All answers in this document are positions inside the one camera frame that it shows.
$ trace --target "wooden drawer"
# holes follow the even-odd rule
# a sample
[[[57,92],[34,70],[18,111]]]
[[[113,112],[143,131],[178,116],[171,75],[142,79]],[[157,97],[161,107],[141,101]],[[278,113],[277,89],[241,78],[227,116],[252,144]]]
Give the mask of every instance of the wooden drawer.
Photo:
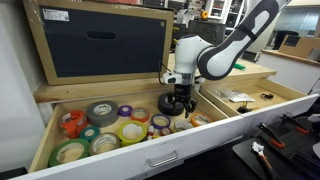
[[[240,115],[240,113],[237,112],[237,109],[242,106],[243,103],[235,103],[229,100],[223,101],[222,99],[214,95],[213,92],[214,89],[216,89],[217,85],[229,90],[238,90],[248,94],[250,97],[255,99],[255,102],[249,102],[247,107],[258,108],[257,110],[255,110],[258,112],[264,111],[267,107],[277,107],[277,109],[282,110],[283,113],[296,111],[295,109],[288,109],[287,105],[294,103],[292,100],[298,100],[296,102],[300,103],[299,99],[307,96],[291,88],[272,82],[266,78],[229,82],[222,81],[219,82],[219,84],[202,86],[200,89],[200,93],[230,117]],[[260,97],[262,93],[273,94],[274,98],[272,100],[264,100]],[[303,108],[296,112],[295,115],[307,110],[308,109]]]
[[[206,100],[201,94],[193,92],[192,96],[198,100],[196,112],[203,112],[211,116],[213,120],[217,122],[48,168],[48,159],[51,151],[56,146],[67,140],[67,138],[60,132],[57,123],[58,119],[67,111],[72,109],[85,110],[94,102],[109,100],[116,102],[118,106],[130,104],[132,107],[146,107],[150,110],[151,115],[153,115],[155,113],[159,113],[157,109],[158,97],[166,92],[168,92],[168,90],[57,104],[34,157],[33,163],[29,169],[29,174],[27,176],[21,176],[21,178],[34,179],[41,177],[56,179],[75,173],[81,178],[95,179],[107,177],[107,179],[126,179],[137,176],[143,172],[154,170],[156,167],[151,167],[149,163],[157,164],[158,162],[163,162],[167,159],[174,159],[172,162],[181,161],[182,163],[183,159],[186,157],[192,156],[193,154],[204,151],[233,138],[233,134],[231,134],[232,137],[217,136],[216,138],[212,138],[207,136],[207,133],[211,131],[203,131],[203,128],[207,129],[215,123],[228,119],[228,116],[211,102]],[[173,122],[177,119],[184,119],[184,113],[180,116],[171,118]],[[128,120],[129,118],[119,117],[113,125],[100,128],[100,131],[117,133],[119,126]]]

